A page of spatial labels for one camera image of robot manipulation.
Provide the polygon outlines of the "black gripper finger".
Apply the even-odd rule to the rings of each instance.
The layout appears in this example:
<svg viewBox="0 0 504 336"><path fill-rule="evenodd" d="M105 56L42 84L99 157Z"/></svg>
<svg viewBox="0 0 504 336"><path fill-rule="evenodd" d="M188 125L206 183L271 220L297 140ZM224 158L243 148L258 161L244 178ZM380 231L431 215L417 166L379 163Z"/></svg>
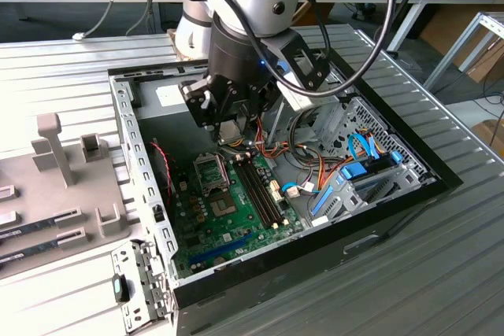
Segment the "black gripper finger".
<svg viewBox="0 0 504 336"><path fill-rule="evenodd" d="M277 102L280 90L271 79L267 83L254 83L246 88L246 98L239 106L238 125L242 134L258 125L263 114Z"/></svg>
<svg viewBox="0 0 504 336"><path fill-rule="evenodd" d="M227 84L223 76L207 76L200 80L184 80L179 84L190 114L198 127L206 128L216 142L227 110Z"/></svg>

